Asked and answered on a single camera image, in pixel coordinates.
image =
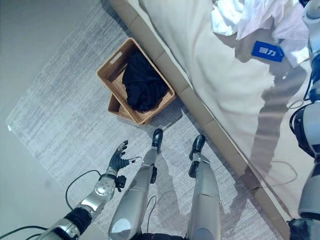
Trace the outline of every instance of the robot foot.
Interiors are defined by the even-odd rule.
[[[206,138],[203,135],[199,135],[195,138],[191,152],[189,154],[189,159],[192,161],[195,153],[201,153],[201,150],[205,144]]]
[[[156,147],[156,152],[158,154],[160,153],[160,147],[161,147],[163,135],[164,135],[164,131],[162,131],[162,129],[160,128],[157,128],[153,132],[152,147]]]

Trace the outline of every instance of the black cable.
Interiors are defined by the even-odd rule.
[[[146,233],[149,233],[149,221],[150,221],[150,216],[151,216],[151,213],[152,213],[152,211],[155,209],[155,206],[156,206],[156,204],[157,204],[157,196],[152,196],[152,197],[150,198],[150,200],[148,201],[148,204],[146,205],[146,208],[148,208],[149,203],[151,202],[151,200],[152,200],[153,198],[155,198],[155,201],[154,201],[153,207],[152,207],[152,209],[151,209],[151,211],[150,211],[150,213],[149,213],[149,216],[148,216],[148,223],[147,223],[147,225],[146,225]]]
[[[311,86],[311,82],[312,82],[312,74],[310,75],[308,87],[306,88],[305,94],[304,94],[304,96],[303,96],[303,100],[304,100],[304,101],[309,101],[309,100],[310,100],[310,97],[307,98],[307,96],[308,96],[308,93],[309,93],[309,89],[310,89],[310,86]]]
[[[290,120],[289,120],[289,126],[290,126],[290,129],[291,129],[291,131],[293,132],[294,135],[296,135],[296,133],[295,133],[295,129],[294,129],[294,126],[293,126],[293,120],[294,120],[297,112],[299,112],[300,110],[306,108],[306,106],[308,106],[308,105],[310,105],[310,104],[312,104],[312,103],[309,103],[309,104],[307,104],[307,105],[304,105],[304,106],[298,108],[298,110],[296,110],[296,111],[291,115]]]
[[[40,235],[41,235],[41,233],[37,233],[37,234],[31,235],[30,237],[26,238],[25,240],[30,240],[30,239],[32,239],[34,237],[38,237]]]
[[[150,213],[149,213],[149,216],[148,216],[148,222],[147,222],[147,225],[146,225],[146,233],[147,233],[147,234],[149,233],[149,221],[150,221],[150,216],[151,216],[153,210],[155,209],[156,204],[160,202],[160,200],[162,199],[162,197],[163,197],[165,194],[170,193],[170,192],[174,192],[174,190],[169,190],[169,191],[164,192],[164,193],[160,196],[159,201],[157,201],[157,197],[156,197],[155,195],[152,196],[152,197],[150,198],[150,200],[148,201],[148,204],[146,205],[146,209],[148,208],[151,199],[152,199],[152,198],[155,198],[154,205],[153,205],[153,207],[152,207],[152,209],[151,209],[151,211],[150,211]]]
[[[19,227],[19,228],[13,230],[13,231],[10,231],[10,232],[8,232],[8,233],[0,236],[0,239],[3,239],[3,238],[5,238],[5,237],[7,237],[7,236],[9,236],[9,235],[11,235],[11,234],[14,234],[14,233],[19,232],[19,231],[24,230],[24,229],[48,230],[48,228],[45,228],[45,227],[43,227],[43,226],[36,226],[36,225],[23,226],[23,227]]]
[[[69,186],[66,188],[65,190],[65,195],[64,195],[64,198],[65,198],[65,203],[68,205],[68,207],[70,208],[70,210],[73,210],[73,208],[71,207],[69,201],[68,201],[68,191],[69,191],[69,188],[72,186],[72,184],[75,183],[75,181],[77,181],[79,178],[83,177],[84,175],[88,174],[88,173],[91,173],[91,172],[96,172],[97,174],[99,174],[99,176],[101,177],[101,173],[98,171],[98,170],[90,170],[90,171],[87,171],[83,174],[81,174],[80,176],[78,176],[75,180],[73,180]]]

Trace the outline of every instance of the white cloth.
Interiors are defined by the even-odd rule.
[[[213,3],[211,24],[214,33],[237,33],[237,40],[273,27],[272,37],[276,43],[283,40],[279,45],[295,68],[309,58],[303,10],[298,0],[218,0]]]

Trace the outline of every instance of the blue label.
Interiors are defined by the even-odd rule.
[[[281,62],[284,58],[284,52],[279,46],[262,41],[255,42],[251,55],[275,62]]]

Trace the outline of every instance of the wire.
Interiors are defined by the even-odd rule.
[[[13,230],[13,231],[10,231],[10,232],[8,232],[8,233],[0,236],[0,239],[3,239],[3,238],[5,238],[5,237],[7,237],[7,236],[9,236],[9,235],[11,235],[11,234],[14,234],[14,233],[19,232],[19,231],[24,230],[24,229],[48,230],[48,228],[45,228],[45,227],[43,227],[43,226],[36,226],[36,225],[23,226],[23,227],[19,227],[19,228]]]
[[[91,172],[96,172],[97,174],[99,174],[99,176],[101,177],[101,173],[98,171],[98,170],[90,170],[90,171],[86,171],[85,173],[81,174],[80,176],[78,176],[75,180],[73,180],[69,186],[66,188],[65,190],[65,195],[64,195],[64,198],[65,198],[65,203],[68,205],[68,207],[70,208],[70,210],[73,210],[73,208],[71,207],[69,201],[68,201],[68,191],[69,191],[69,188],[72,186],[72,184],[75,183],[75,181],[77,181],[79,178],[83,177],[84,175],[88,174],[88,173],[91,173]]]
[[[307,104],[307,105],[304,105],[304,106],[300,107],[298,110],[296,110],[296,111],[291,115],[290,120],[289,120],[289,126],[290,126],[290,129],[291,129],[291,131],[293,132],[294,135],[296,135],[295,129],[294,129],[294,126],[293,126],[293,120],[294,120],[295,116],[297,115],[297,113],[298,113],[300,110],[305,109],[306,106],[309,106],[310,104],[312,104],[312,103],[309,103],[309,104]]]
[[[268,184],[268,186],[258,186],[258,188],[269,189],[269,187],[277,187],[277,186],[289,184],[289,183],[292,183],[293,181],[297,180],[297,178],[299,177],[297,171],[295,170],[295,168],[290,163],[288,163],[286,161],[282,161],[282,160],[273,160],[271,163],[286,164],[287,166],[289,166],[292,169],[292,171],[294,172],[295,176],[293,177],[293,179],[291,179],[289,181],[281,182],[281,183],[274,184],[274,185]]]
[[[304,100],[303,99],[298,99],[298,100],[295,100],[293,103],[291,103],[289,106],[287,106],[288,109],[298,109],[300,107],[302,107],[302,105],[304,104]]]
[[[147,223],[147,225],[146,225],[146,233],[149,233],[149,221],[150,221],[150,216],[151,216],[151,213],[153,212],[153,210],[155,209],[155,206],[156,206],[156,204],[157,204],[157,196],[155,196],[155,195],[152,196],[152,197],[150,198],[150,200],[148,201],[148,204],[146,205],[146,208],[148,208],[149,203],[151,202],[151,200],[152,200],[153,198],[155,198],[155,201],[154,201],[153,207],[152,207],[152,209],[151,209],[151,211],[150,211],[150,213],[149,213],[149,216],[148,216],[148,223]]]
[[[41,233],[37,233],[37,234],[31,235],[30,237],[26,238],[25,240],[30,240],[30,239],[32,239],[34,237],[38,237],[40,235],[41,235]]]
[[[151,216],[153,210],[155,209],[157,203],[160,202],[160,200],[162,199],[162,197],[163,197],[165,194],[170,193],[170,192],[174,192],[174,190],[169,190],[169,191],[164,192],[164,193],[160,196],[160,198],[159,198],[158,201],[157,201],[157,196],[155,196],[155,195],[152,196],[152,197],[149,199],[148,204],[146,205],[146,209],[148,208],[149,203],[151,202],[151,200],[152,200],[153,198],[155,198],[155,201],[154,201],[153,207],[152,207],[152,209],[151,209],[151,211],[150,211],[150,213],[149,213],[149,216],[148,216],[148,222],[147,222],[147,225],[146,225],[146,233],[147,233],[147,234],[149,233],[150,216]]]
[[[312,82],[312,74],[311,74],[310,79],[309,79],[308,87],[306,88],[305,94],[304,94],[304,96],[303,96],[303,100],[304,100],[304,101],[310,100],[310,97],[307,98],[307,96],[308,96],[308,93],[309,93],[309,89],[310,89],[310,86],[311,86],[311,82]]]

